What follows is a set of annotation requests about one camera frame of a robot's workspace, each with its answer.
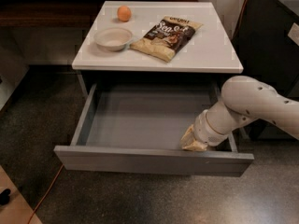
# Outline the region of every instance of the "open drawer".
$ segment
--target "open drawer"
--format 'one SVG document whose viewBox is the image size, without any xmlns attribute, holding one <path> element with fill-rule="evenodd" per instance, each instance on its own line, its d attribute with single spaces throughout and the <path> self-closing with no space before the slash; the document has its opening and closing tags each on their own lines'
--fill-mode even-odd
<svg viewBox="0 0 299 224">
<path fill-rule="evenodd" d="M 134 81 L 117 78 L 117 82 L 92 86 L 71 145 L 54 149 L 66 169 L 168 175 L 244 173 L 253 156 L 237 153 L 232 135 L 227 144 L 206 152 L 184 151 L 179 146 L 196 116 L 216 102 L 210 77 L 192 82 L 186 74 L 183 79 L 178 74 L 167 79 L 164 74 L 154 81 L 135 76 Z"/>
</svg>

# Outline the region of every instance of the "brown wooden shelf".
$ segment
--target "brown wooden shelf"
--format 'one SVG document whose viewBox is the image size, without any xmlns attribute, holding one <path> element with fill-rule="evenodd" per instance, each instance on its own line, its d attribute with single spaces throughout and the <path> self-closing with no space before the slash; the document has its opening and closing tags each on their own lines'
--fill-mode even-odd
<svg viewBox="0 0 299 224">
<path fill-rule="evenodd" d="M 0 27 L 90 27 L 105 1 L 0 0 Z M 186 1 L 197 0 L 120 0 Z"/>
</svg>

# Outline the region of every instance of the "white tabletop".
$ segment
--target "white tabletop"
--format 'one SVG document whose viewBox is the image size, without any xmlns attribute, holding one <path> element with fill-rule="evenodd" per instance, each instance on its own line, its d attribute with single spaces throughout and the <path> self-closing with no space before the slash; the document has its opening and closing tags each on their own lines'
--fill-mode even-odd
<svg viewBox="0 0 299 224">
<path fill-rule="evenodd" d="M 117 9 L 132 10 L 128 22 L 117 19 Z M 93 35 L 109 27 L 129 29 L 133 41 L 143 37 L 164 16 L 179 17 L 204 25 L 189 43 L 166 63 L 137 50 L 118 52 L 98 48 Z M 198 73 L 241 73 L 243 66 L 211 3 L 197 2 L 105 2 L 73 61 L 77 70 L 164 71 Z"/>
</svg>

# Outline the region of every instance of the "snack bag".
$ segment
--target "snack bag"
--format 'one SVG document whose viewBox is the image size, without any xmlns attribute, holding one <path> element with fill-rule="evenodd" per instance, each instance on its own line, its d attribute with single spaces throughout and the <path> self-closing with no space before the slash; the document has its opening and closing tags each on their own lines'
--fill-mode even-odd
<svg viewBox="0 0 299 224">
<path fill-rule="evenodd" d="M 202 25 L 194 21 L 165 16 L 143 38 L 131 43 L 130 48 L 170 62 Z"/>
</svg>

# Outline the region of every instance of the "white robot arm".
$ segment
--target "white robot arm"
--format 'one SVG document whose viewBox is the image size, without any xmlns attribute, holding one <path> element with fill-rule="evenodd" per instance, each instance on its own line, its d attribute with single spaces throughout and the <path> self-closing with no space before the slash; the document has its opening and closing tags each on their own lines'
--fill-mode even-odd
<svg viewBox="0 0 299 224">
<path fill-rule="evenodd" d="M 299 103 L 254 78 L 237 76 L 222 86 L 221 99 L 201 113 L 183 135 L 183 149 L 203 151 L 256 119 L 266 120 L 299 140 Z"/>
</svg>

